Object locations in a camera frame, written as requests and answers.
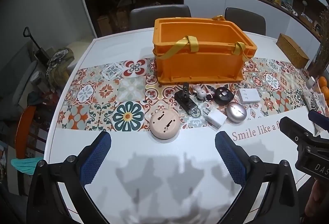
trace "crate handle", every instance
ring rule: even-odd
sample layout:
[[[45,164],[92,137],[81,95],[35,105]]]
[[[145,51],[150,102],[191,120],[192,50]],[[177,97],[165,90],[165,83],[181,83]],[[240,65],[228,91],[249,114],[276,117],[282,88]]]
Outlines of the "crate handle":
[[[165,54],[162,56],[158,56],[155,53],[155,49],[153,49],[153,54],[159,58],[160,60],[165,60],[171,58],[175,55],[178,51],[180,51],[183,47],[187,44],[190,44],[191,52],[198,52],[199,51],[199,43],[196,37],[194,36],[186,36],[183,39],[177,41]]]
[[[243,62],[249,61],[249,58],[246,56],[244,51],[246,50],[246,45],[242,42],[236,42],[235,48],[232,51],[233,55],[242,55]]]
[[[212,20],[217,20],[217,21],[226,21],[223,15],[218,15],[212,18]]]

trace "white table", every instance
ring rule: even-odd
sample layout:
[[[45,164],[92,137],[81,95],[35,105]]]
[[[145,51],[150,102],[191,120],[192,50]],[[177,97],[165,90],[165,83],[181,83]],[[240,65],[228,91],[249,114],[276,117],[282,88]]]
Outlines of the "white table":
[[[289,61],[277,47],[276,39],[247,33],[257,45],[255,57]],[[65,94],[78,69],[129,59],[152,57],[153,28],[129,31],[94,39],[78,61],[66,87]],[[45,160],[62,162],[71,154],[78,155],[90,145],[98,131],[57,129],[58,113],[64,101],[62,95],[50,126]],[[261,120],[244,121],[241,124],[225,123],[221,130],[228,134],[244,132],[258,125],[273,128],[283,116],[289,116],[306,129],[314,132],[307,118],[307,108],[268,116]],[[180,130],[170,142],[156,141],[150,132],[111,132],[112,146],[86,190],[112,224],[179,221],[184,218],[193,222],[198,215],[199,223],[216,223],[228,209],[240,186],[234,184],[215,145],[218,131],[211,127]],[[279,130],[257,135],[236,144],[244,147],[249,155],[258,155],[265,162],[290,162],[297,188],[309,176],[297,171],[296,145]],[[259,207],[266,189],[263,184],[252,208]],[[68,196],[64,184],[60,189],[72,217],[81,222]],[[250,221],[256,210],[249,214]]]

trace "orange plastic crate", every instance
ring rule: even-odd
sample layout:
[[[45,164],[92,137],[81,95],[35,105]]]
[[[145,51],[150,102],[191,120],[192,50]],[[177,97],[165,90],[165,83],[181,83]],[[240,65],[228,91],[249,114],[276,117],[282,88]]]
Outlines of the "orange plastic crate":
[[[243,80],[242,55],[232,52],[236,42],[245,44],[248,58],[255,55],[256,45],[233,22],[202,18],[162,18],[154,25],[154,54],[164,55],[185,36],[198,40],[198,52],[187,44],[172,57],[156,57],[157,77],[162,84],[182,82],[238,82]]]

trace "sofa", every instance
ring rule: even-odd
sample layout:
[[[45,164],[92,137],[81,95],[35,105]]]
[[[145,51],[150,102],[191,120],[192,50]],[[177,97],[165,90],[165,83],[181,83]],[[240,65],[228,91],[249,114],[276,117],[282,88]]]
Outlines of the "sofa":
[[[19,120],[23,112],[19,101],[37,68],[32,47],[32,41],[27,42],[0,70],[0,121]]]

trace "gray chair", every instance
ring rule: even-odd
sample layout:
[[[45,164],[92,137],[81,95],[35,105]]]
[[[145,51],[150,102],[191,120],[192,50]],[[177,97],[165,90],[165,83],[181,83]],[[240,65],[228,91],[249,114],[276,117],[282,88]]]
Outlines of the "gray chair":
[[[23,112],[19,100],[37,68],[37,61],[32,61],[29,53],[31,48],[29,41],[0,71],[0,120],[18,120]]]
[[[183,4],[150,6],[134,9],[130,12],[130,30],[154,27],[159,18],[191,17],[190,9]]]
[[[225,19],[234,22],[241,30],[266,35],[266,22],[263,16],[238,8],[226,8]]]

